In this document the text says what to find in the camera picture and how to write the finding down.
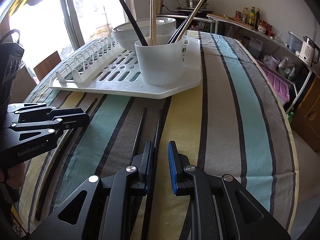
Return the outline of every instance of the stainless steel pot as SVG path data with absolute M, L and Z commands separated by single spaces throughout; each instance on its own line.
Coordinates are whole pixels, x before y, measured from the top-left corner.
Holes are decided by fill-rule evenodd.
M 196 8 L 200 0 L 186 0 L 187 8 Z M 201 6 L 201 9 L 206 10 L 208 3 Z

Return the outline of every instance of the plastic jug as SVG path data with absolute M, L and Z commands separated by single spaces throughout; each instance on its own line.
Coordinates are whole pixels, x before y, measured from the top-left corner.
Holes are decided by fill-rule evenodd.
M 263 42 L 252 37 L 249 42 L 248 51 L 254 58 L 259 58 L 262 51 Z

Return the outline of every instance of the silver screw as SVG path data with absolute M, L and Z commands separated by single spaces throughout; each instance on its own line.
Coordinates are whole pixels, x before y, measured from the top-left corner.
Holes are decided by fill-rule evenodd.
M 134 172 L 134 171 L 136 171 L 136 167 L 135 166 L 128 166 L 125 170 L 127 171 L 127 172 Z
M 186 170 L 187 170 L 187 171 L 195 171 L 195 169 L 196 169 L 196 167 L 193 166 L 193 165 L 188 165 L 188 166 L 186 166 Z
M 97 175 L 92 175 L 89 177 L 89 182 L 94 183 L 97 182 L 99 180 L 99 177 Z
M 224 175 L 223 179 L 227 182 L 233 181 L 233 177 L 229 174 Z

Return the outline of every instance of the electric kettle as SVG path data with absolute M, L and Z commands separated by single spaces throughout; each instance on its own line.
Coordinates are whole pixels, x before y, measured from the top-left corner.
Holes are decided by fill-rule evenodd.
M 317 64 L 320 57 L 319 47 L 307 36 L 303 37 L 304 42 L 302 44 L 301 52 L 299 58 L 309 67 L 311 64 Z M 318 56 L 316 60 L 313 60 L 315 55 L 315 50 L 318 51 Z

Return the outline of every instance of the pink storage bin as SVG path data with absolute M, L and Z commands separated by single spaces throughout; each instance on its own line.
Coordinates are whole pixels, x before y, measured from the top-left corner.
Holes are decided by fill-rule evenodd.
M 282 105 L 290 101 L 290 95 L 289 95 L 289 88 L 288 85 L 282 81 L 280 78 L 278 78 L 275 74 L 271 73 L 264 67 L 261 67 L 266 76 L 268 77 L 268 80 L 272 84 L 273 88 L 276 91 L 276 94 L 280 98 L 280 101 Z

